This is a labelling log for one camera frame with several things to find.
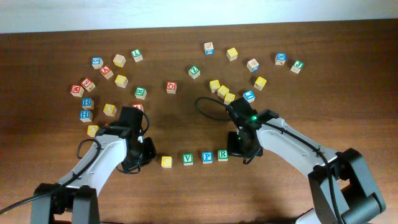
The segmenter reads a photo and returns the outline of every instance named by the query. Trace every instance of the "yellow block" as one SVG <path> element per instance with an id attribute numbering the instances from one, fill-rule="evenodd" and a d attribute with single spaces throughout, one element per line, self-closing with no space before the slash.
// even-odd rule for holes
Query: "yellow block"
<path id="1" fill-rule="evenodd" d="M 210 90 L 215 93 L 220 88 L 220 82 L 218 80 L 210 81 Z"/>
<path id="2" fill-rule="evenodd" d="M 95 133 L 97 133 L 97 131 L 99 130 L 100 127 L 98 127 L 98 125 L 89 125 L 87 128 L 87 134 L 90 137 L 95 137 Z"/>
<path id="3" fill-rule="evenodd" d="M 173 158 L 171 156 L 162 156 L 162 167 L 171 168 L 173 164 Z"/>
<path id="4" fill-rule="evenodd" d="M 119 85 L 124 85 L 124 82 L 127 80 L 127 77 L 122 76 L 122 75 L 118 75 L 115 79 L 115 83 L 119 84 Z"/>
<path id="5" fill-rule="evenodd" d="M 224 104 L 228 105 L 235 100 L 235 94 L 227 93 L 224 99 Z"/>
<path id="6" fill-rule="evenodd" d="M 222 85 L 218 90 L 217 90 L 217 95 L 221 97 L 222 99 L 225 97 L 225 95 L 229 93 L 229 89 L 226 88 L 224 85 Z"/>
<path id="7" fill-rule="evenodd" d="M 265 78 L 262 77 L 258 77 L 256 80 L 256 85 L 264 87 L 267 83 L 267 80 Z"/>
<path id="8" fill-rule="evenodd" d="M 116 114 L 116 107 L 114 105 L 105 104 L 104 113 L 108 116 L 114 116 Z"/>
<path id="9" fill-rule="evenodd" d="M 235 55 L 238 55 L 238 52 L 236 51 L 236 49 L 235 49 L 234 47 L 231 48 L 231 49 L 228 49 L 227 52 L 228 52 L 228 54 L 229 54 L 230 57 L 233 57 L 233 56 L 235 56 Z"/>

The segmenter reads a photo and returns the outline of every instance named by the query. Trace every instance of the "brown tabletop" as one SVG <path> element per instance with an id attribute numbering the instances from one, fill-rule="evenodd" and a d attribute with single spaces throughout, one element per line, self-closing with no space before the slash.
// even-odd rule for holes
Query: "brown tabletop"
<path id="1" fill-rule="evenodd" d="M 68 173 L 89 124 L 102 126 L 122 106 L 142 103 L 158 157 L 138 175 L 113 172 L 98 197 L 102 221 L 239 223 L 312 208 L 308 180 L 272 152 L 248 166 L 235 157 L 202 164 L 201 153 L 225 149 L 236 129 L 194 107 L 199 96 L 218 98 L 209 81 L 219 79 L 237 97 L 253 90 L 253 108 L 278 112 L 309 138 L 362 153 L 387 203 L 373 223 L 397 223 L 397 27 L 397 20 L 381 20 L 1 34 L 0 207 Z M 213 42 L 214 55 L 205 56 L 205 42 Z M 231 47 L 239 53 L 232 62 Z M 138 48 L 144 60 L 136 63 L 130 52 Z M 274 65 L 277 52 L 287 53 L 286 65 Z M 126 57 L 123 68 L 114 65 L 116 54 Z M 91 66 L 95 56 L 115 76 L 103 78 Z M 260 64 L 254 73 L 246 68 L 252 58 Z M 290 71 L 295 60 L 305 63 L 298 75 Z M 201 72 L 195 80 L 192 65 Z M 118 74 L 129 80 L 126 88 L 114 83 Z M 262 91 L 253 88 L 258 76 L 267 79 Z M 95 102 L 92 123 L 79 120 L 81 98 L 69 93 L 86 77 L 96 85 L 83 95 Z M 177 82 L 176 95 L 166 93 L 167 81 Z M 137 86 L 147 89 L 145 100 L 134 96 Z M 115 117 L 103 113 L 105 103 L 117 107 Z M 219 106 L 202 106 L 224 116 Z M 185 167 L 182 154 L 189 152 L 195 163 Z M 160 166 L 161 156 L 173 157 L 171 169 Z M 16 208 L 0 223 L 29 223 L 30 210 L 31 203 Z"/>

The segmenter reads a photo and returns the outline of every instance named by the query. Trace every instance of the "white background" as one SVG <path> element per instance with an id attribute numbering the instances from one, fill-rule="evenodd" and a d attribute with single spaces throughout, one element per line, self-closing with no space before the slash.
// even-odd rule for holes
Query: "white background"
<path id="1" fill-rule="evenodd" d="M 398 0 L 0 0 L 0 32 L 398 17 Z"/>

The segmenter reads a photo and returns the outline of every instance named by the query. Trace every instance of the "blue block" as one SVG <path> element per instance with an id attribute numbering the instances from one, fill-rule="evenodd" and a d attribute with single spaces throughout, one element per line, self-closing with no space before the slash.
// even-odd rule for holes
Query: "blue block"
<path id="1" fill-rule="evenodd" d="M 206 50 L 206 55 L 213 55 L 213 54 L 214 54 L 214 49 Z"/>
<path id="2" fill-rule="evenodd" d="M 256 67 L 253 67 L 253 68 L 251 69 L 251 72 L 257 71 L 257 69 L 259 69 L 259 67 L 260 67 L 260 65 L 257 65 Z"/>
<path id="3" fill-rule="evenodd" d="M 278 53 L 277 54 L 277 60 L 286 60 L 286 54 L 285 53 Z"/>
<path id="4" fill-rule="evenodd" d="M 84 98 L 81 100 L 81 106 L 91 106 L 92 102 L 91 98 Z"/>
<path id="5" fill-rule="evenodd" d="M 90 111 L 88 110 L 80 111 L 80 119 L 82 118 L 90 118 Z"/>
<path id="6" fill-rule="evenodd" d="M 256 98 L 256 96 L 254 95 L 253 91 L 249 90 L 243 93 L 243 98 L 250 102 L 253 101 Z"/>
<path id="7" fill-rule="evenodd" d="M 213 162 L 213 153 L 212 152 L 203 152 L 201 154 L 201 158 L 203 159 L 203 163 L 212 163 Z"/>
<path id="8" fill-rule="evenodd" d="M 91 64 L 92 65 L 99 65 L 101 63 L 101 58 L 100 57 L 93 57 Z"/>

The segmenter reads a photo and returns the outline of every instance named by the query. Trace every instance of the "wooden cube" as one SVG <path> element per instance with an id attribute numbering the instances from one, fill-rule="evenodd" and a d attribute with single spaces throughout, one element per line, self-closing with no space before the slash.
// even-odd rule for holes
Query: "wooden cube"
<path id="1" fill-rule="evenodd" d="M 286 54 L 277 53 L 275 56 L 275 65 L 284 65 L 286 63 Z"/>
<path id="2" fill-rule="evenodd" d="M 97 133 L 97 131 L 99 130 L 100 127 L 98 127 L 98 125 L 89 125 L 87 128 L 87 134 L 90 137 L 95 137 L 95 133 Z"/>
<path id="3" fill-rule="evenodd" d="M 114 82 L 116 83 L 116 85 L 118 87 L 125 88 L 129 81 L 127 80 L 127 77 L 122 76 L 122 75 L 117 75 Z"/>
<path id="4" fill-rule="evenodd" d="M 198 78 L 198 76 L 200 75 L 200 70 L 198 67 L 193 66 L 192 68 L 190 68 L 188 70 L 188 75 L 191 76 L 193 79 Z"/>
<path id="5" fill-rule="evenodd" d="M 91 65 L 94 69 L 100 69 L 104 65 L 104 61 L 102 61 L 100 57 L 93 57 L 93 59 L 91 59 Z"/>
<path id="6" fill-rule="evenodd" d="M 100 72 L 106 79 L 109 79 L 113 76 L 112 70 L 107 65 L 101 68 Z"/>
<path id="7" fill-rule="evenodd" d="M 229 93 L 229 88 L 226 88 L 224 85 L 222 85 L 218 90 L 217 90 L 217 95 L 221 97 L 222 99 L 225 98 L 226 94 Z"/>
<path id="8" fill-rule="evenodd" d="M 292 72 L 299 74 L 299 72 L 301 71 L 301 69 L 303 69 L 304 67 L 304 63 L 297 60 L 296 62 L 294 62 L 292 69 L 290 69 Z"/>
<path id="9" fill-rule="evenodd" d="M 254 87 L 258 90 L 262 90 L 262 88 L 266 85 L 267 80 L 262 77 L 258 77 L 256 82 L 254 83 Z"/>
<path id="10" fill-rule="evenodd" d="M 233 61 L 238 58 L 238 51 L 233 47 L 226 51 L 226 57 L 228 57 L 229 61 Z"/>
<path id="11" fill-rule="evenodd" d="M 201 154 L 201 158 L 203 160 L 203 164 L 209 164 L 213 162 L 213 153 L 212 152 L 203 152 Z"/>
<path id="12" fill-rule="evenodd" d="M 218 80 L 210 81 L 210 90 L 212 93 L 217 92 L 219 88 L 220 88 L 220 82 Z"/>
<path id="13" fill-rule="evenodd" d="M 183 154 L 182 161 L 185 166 L 193 165 L 193 154 L 192 153 Z"/>
<path id="14" fill-rule="evenodd" d="M 94 109 L 94 101 L 91 98 L 81 99 L 81 107 L 84 110 L 92 110 Z"/>
<path id="15" fill-rule="evenodd" d="M 88 78 L 85 78 L 81 85 L 87 90 L 87 91 L 92 91 L 95 88 L 95 85 L 93 83 L 93 81 L 91 81 Z"/>
<path id="16" fill-rule="evenodd" d="M 142 112 L 144 112 L 144 106 L 142 104 L 140 104 L 140 103 L 134 103 L 132 105 L 132 107 L 135 107 L 135 108 L 141 110 Z"/>
<path id="17" fill-rule="evenodd" d="M 224 104 L 229 105 L 234 100 L 235 100 L 235 94 L 227 93 L 225 95 Z"/>
<path id="18" fill-rule="evenodd" d="M 139 61 L 144 59 L 144 58 L 142 58 L 142 54 L 141 54 L 141 51 L 139 49 L 133 50 L 131 52 L 131 55 L 132 55 L 132 57 L 133 57 L 135 62 L 139 62 Z"/>
<path id="19" fill-rule="evenodd" d="M 248 61 L 248 64 L 246 66 L 250 72 L 255 72 L 259 69 L 260 65 L 256 59 L 252 59 L 252 60 Z"/>
<path id="20" fill-rule="evenodd" d="M 218 151 L 218 160 L 221 161 L 228 161 L 228 153 L 226 150 L 219 150 Z"/>
<path id="21" fill-rule="evenodd" d="M 138 99 L 144 100 L 147 96 L 147 90 L 145 88 L 137 87 L 135 96 Z"/>
<path id="22" fill-rule="evenodd" d="M 249 90 L 243 93 L 243 98 L 247 100 L 249 103 L 253 102 L 256 96 L 254 95 L 253 91 Z"/>
<path id="23" fill-rule="evenodd" d="M 119 67 L 123 68 L 124 64 L 126 63 L 126 59 L 124 58 L 124 56 L 118 55 L 118 54 L 117 54 L 117 55 L 114 57 L 114 59 L 113 59 L 113 63 L 114 63 L 116 66 L 119 66 Z"/>
<path id="24" fill-rule="evenodd" d="M 105 104 L 103 111 L 104 111 L 104 114 L 106 114 L 108 116 L 114 116 L 116 114 L 117 110 L 118 109 L 114 105 Z"/>
<path id="25" fill-rule="evenodd" d="M 177 83 L 167 82 L 166 91 L 167 93 L 175 94 L 177 92 Z"/>
<path id="26" fill-rule="evenodd" d="M 82 97 L 85 90 L 80 85 L 72 85 L 70 89 L 70 93 L 73 96 Z"/>
<path id="27" fill-rule="evenodd" d="M 93 120 L 93 113 L 89 110 L 80 111 L 80 119 L 82 122 L 91 122 Z"/>
<path id="28" fill-rule="evenodd" d="M 214 46 L 212 42 L 205 43 L 205 55 L 213 55 L 214 54 Z"/>
<path id="29" fill-rule="evenodd" d="M 162 167 L 171 168 L 173 165 L 173 158 L 171 156 L 162 156 Z"/>

